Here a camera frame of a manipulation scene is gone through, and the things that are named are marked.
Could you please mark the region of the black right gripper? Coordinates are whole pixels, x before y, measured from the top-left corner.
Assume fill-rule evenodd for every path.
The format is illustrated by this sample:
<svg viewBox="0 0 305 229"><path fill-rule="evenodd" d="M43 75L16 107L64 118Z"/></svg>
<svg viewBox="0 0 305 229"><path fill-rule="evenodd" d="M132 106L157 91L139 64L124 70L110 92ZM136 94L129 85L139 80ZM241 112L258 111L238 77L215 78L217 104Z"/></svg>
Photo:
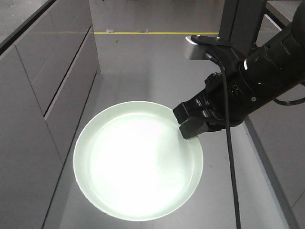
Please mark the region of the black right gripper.
<svg viewBox="0 0 305 229"><path fill-rule="evenodd" d="M235 127L260 108L260 97L240 75L226 80L226 87L220 73L211 74L205 83L196 96L173 109L184 139L219 131L227 125Z"/></svg>

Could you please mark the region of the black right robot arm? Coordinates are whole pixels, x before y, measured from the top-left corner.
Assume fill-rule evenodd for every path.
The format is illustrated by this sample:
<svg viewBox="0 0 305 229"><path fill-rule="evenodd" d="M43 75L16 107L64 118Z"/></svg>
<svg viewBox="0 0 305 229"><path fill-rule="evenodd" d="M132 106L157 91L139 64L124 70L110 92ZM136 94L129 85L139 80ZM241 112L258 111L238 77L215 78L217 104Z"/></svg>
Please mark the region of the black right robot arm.
<svg viewBox="0 0 305 229"><path fill-rule="evenodd" d="M221 71L209 75L202 91L174 108L185 139L239 125L305 78L304 3L289 25L248 56L215 37L193 35L186 40L193 46L191 59L210 60Z"/></svg>

